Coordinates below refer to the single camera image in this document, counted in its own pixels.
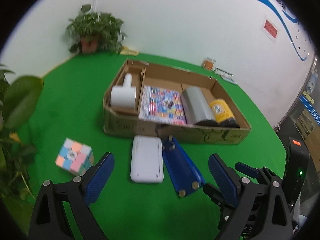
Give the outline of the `colourful patterned book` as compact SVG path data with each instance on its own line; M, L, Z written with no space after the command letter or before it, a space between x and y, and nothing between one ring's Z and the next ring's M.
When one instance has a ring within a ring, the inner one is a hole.
M164 124L187 124L180 93L152 86L143 88L139 118Z

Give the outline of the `orange small box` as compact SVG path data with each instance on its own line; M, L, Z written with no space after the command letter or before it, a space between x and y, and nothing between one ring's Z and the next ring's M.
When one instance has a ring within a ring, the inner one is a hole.
M210 71L214 71L216 61L211 58L205 58L202 63L202 68Z

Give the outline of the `blue stapler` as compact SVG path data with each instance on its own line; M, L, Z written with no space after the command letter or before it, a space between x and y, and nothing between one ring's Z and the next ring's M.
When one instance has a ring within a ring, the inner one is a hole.
M173 187L180 198L184 198L205 185L200 170L172 135L162 143L163 160Z

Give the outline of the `large leaf plant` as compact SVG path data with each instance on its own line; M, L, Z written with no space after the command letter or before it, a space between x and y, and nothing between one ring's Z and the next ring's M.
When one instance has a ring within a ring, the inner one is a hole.
M17 130L34 113L44 82L40 77L25 75L10 83L8 74L15 72L1 64L1 197L25 200L33 195L27 162L36 148L21 142Z

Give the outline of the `yellow black can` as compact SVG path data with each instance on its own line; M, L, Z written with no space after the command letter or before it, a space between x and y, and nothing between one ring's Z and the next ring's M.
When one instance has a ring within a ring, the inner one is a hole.
M227 102L223 99L215 99L209 104L214 118L220 127L239 128L235 115Z

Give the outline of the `potted green plant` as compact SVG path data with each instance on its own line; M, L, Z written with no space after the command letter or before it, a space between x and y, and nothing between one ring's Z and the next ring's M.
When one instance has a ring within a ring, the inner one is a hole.
M126 34L121 31L124 21L110 12L92 11L91 4L82 5L78 15L69 19L66 31L72 39L69 52L92 54L108 51L119 54Z

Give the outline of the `pastel rubik's cube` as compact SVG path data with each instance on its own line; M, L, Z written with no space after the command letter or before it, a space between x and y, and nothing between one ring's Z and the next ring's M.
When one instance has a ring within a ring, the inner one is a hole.
M66 138L55 161L56 165L75 176L83 176L94 165L92 148Z

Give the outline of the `silver cylinder speaker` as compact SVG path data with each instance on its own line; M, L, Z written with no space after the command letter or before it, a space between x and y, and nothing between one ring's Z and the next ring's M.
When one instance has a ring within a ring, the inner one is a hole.
M200 87L191 86L181 93L181 102L187 124L217 127L213 111L208 105Z

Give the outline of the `white green card box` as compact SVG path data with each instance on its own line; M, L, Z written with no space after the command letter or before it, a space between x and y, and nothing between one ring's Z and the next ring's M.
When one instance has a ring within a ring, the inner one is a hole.
M233 74L229 73L223 69L215 68L214 73L221 77L223 80L225 80L228 83L232 83L236 85L237 83L233 80Z

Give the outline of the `white phone stand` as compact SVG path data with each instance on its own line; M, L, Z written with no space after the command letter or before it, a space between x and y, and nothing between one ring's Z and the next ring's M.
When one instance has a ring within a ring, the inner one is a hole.
M130 177L135 183L162 183L163 145L159 137L137 135L133 139Z

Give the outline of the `red wall notice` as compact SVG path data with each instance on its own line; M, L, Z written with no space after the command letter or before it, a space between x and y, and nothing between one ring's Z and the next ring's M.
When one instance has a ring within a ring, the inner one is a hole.
M276 43L279 30L278 28L274 25L274 23L268 19L265 18L263 21L263 24L261 26L261 31L274 43Z

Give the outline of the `cardboard box tray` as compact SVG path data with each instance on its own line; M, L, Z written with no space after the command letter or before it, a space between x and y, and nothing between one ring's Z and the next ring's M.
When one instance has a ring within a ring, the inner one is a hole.
M217 79L127 59L103 97L104 132L234 145L251 126Z

